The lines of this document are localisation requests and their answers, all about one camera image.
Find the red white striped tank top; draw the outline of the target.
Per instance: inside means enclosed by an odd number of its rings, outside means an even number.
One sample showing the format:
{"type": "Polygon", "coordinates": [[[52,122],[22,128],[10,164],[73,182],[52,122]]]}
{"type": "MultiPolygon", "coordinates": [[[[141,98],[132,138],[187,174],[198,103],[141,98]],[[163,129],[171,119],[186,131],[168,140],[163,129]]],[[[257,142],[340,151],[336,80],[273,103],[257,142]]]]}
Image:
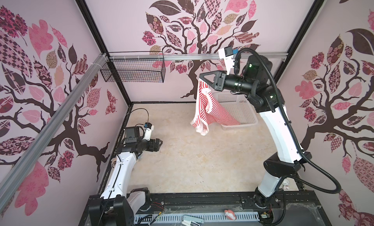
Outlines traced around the red white striped tank top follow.
{"type": "Polygon", "coordinates": [[[199,79],[196,110],[191,125],[202,136],[209,133],[209,125],[219,123],[224,126],[236,126],[240,123],[217,101],[209,85],[199,79]]]}

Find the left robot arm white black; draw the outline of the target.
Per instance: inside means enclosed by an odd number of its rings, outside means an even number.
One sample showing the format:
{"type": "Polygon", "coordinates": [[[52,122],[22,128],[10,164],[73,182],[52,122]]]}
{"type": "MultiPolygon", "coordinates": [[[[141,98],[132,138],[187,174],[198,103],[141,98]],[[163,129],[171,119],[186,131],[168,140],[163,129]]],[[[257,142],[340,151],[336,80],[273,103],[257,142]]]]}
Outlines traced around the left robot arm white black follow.
{"type": "Polygon", "coordinates": [[[88,202],[91,226],[134,226],[135,215],[151,205],[148,188],[133,189],[128,193],[131,172],[143,152],[158,152],[163,144],[152,139],[154,125],[126,127],[124,137],[116,147],[115,166],[112,168],[103,193],[88,202]]]}

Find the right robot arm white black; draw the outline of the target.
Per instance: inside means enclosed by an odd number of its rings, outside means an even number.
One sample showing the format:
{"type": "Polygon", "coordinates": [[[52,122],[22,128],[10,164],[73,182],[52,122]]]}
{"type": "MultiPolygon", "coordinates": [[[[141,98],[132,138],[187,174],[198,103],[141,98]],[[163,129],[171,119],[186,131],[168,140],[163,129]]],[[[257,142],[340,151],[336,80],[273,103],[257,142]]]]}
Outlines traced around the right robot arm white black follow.
{"type": "Polygon", "coordinates": [[[267,70],[273,64],[266,57],[249,56],[241,75],[228,74],[226,71],[213,71],[200,74],[199,78],[216,91],[229,90],[245,96],[248,102],[266,123],[277,152],[264,161],[265,175],[256,188],[253,201],[258,208],[266,208],[272,195],[279,190],[283,181],[301,169],[303,158],[296,149],[281,111],[285,110],[284,101],[269,85],[267,70]]]}

